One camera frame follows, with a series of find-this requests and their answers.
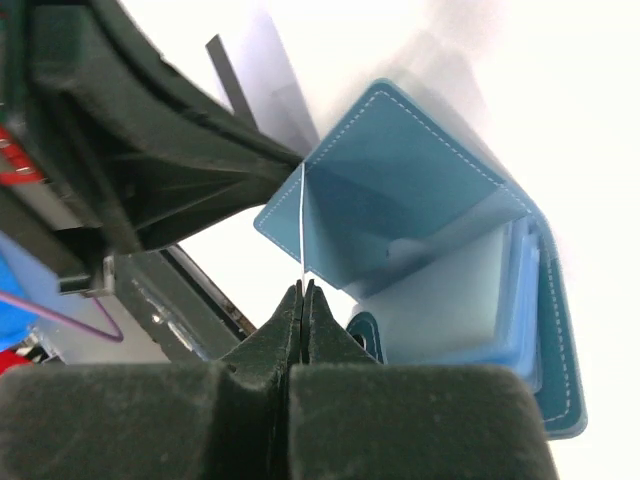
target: white table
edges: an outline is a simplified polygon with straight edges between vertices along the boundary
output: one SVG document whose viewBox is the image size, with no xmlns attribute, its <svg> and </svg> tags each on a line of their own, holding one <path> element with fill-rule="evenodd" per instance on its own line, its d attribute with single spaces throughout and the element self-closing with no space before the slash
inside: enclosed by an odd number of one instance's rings
<svg viewBox="0 0 640 480">
<path fill-rule="evenodd" d="M 204 45 L 238 12 L 231 2 L 180 3 L 125 2 L 167 60 L 216 97 Z M 561 478 L 637 478 L 640 7 L 624 0 L 268 6 L 320 135 L 371 80 L 401 65 L 439 97 L 430 113 L 455 130 L 456 112 L 547 214 L 590 417 L 582 436 L 553 443 Z M 253 231 L 255 213 L 183 247 L 261 324 L 299 266 Z M 344 323 L 350 299 L 329 292 L 329 301 Z"/>
</svg>

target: cable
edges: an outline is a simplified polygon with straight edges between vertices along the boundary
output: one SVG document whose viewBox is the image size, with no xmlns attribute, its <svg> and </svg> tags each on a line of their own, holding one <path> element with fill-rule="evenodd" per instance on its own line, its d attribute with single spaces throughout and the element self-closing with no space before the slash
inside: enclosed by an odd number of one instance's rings
<svg viewBox="0 0 640 480">
<path fill-rule="evenodd" d="M 122 333 L 122 330 L 113 319 L 113 317 L 109 315 L 109 312 L 107 312 L 107 310 L 102 306 L 102 304 L 96 299 L 93 299 L 93 301 L 96 307 L 98 307 L 98 310 L 102 312 L 105 319 L 114 328 L 114 330 L 116 331 L 115 334 L 104 332 L 98 328 L 92 327 L 91 325 L 87 325 L 86 323 L 82 323 L 71 317 L 67 317 L 62 313 L 49 310 L 42 305 L 38 305 L 37 303 L 30 302 L 29 300 L 25 300 L 24 298 L 20 298 L 11 293 L 3 292 L 2 290 L 0 290 L 0 302 L 7 303 L 13 307 L 19 308 L 20 310 L 33 313 L 52 322 L 61 323 L 69 327 L 76 328 L 77 330 L 81 330 L 85 333 L 88 333 L 89 335 L 102 338 L 103 340 L 114 343 L 121 343 L 124 340 L 124 334 Z"/>
</svg>

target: card holder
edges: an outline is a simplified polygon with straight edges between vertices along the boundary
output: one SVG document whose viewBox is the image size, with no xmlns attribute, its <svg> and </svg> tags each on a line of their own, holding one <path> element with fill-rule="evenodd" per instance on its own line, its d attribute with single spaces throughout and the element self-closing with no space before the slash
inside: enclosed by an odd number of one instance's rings
<svg viewBox="0 0 640 480">
<path fill-rule="evenodd" d="M 530 218 L 540 255 L 537 304 L 529 305 L 537 309 L 536 399 L 551 438 L 584 429 L 557 249 L 545 217 L 518 185 L 471 155 L 386 80 L 373 83 L 305 163 L 307 270 L 359 303 L 501 225 Z M 298 261 L 300 182 L 298 168 L 254 224 Z M 375 317 L 357 319 L 350 332 L 383 358 L 384 332 Z M 393 328 L 404 328 L 401 310 Z"/>
</svg>

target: open wallet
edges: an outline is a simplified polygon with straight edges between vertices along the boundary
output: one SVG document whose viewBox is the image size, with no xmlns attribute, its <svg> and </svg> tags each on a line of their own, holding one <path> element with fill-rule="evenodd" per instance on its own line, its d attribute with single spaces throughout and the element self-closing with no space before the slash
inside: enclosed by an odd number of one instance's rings
<svg viewBox="0 0 640 480">
<path fill-rule="evenodd" d="M 363 93 L 254 225 L 357 302 L 347 330 L 379 362 L 507 366 L 549 438 L 585 428 L 544 215 L 391 82 Z"/>
</svg>

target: blue leather case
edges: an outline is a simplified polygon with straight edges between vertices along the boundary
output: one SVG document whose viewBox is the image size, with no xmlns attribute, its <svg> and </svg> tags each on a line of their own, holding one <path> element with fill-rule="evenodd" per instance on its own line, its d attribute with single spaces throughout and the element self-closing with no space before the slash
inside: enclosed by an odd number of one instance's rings
<svg viewBox="0 0 640 480">
<path fill-rule="evenodd" d="M 482 233 L 528 215 L 540 234 L 536 394 L 551 438 L 579 434 L 586 413 L 558 253 L 533 201 L 474 158 L 414 102 L 378 80 L 305 160 L 305 263 L 359 300 Z M 255 227 L 300 260 L 298 168 Z M 398 312 L 398 325 L 402 312 Z M 384 341 L 371 316 L 351 324 L 367 349 Z M 380 358 L 380 352 L 372 351 Z"/>
</svg>

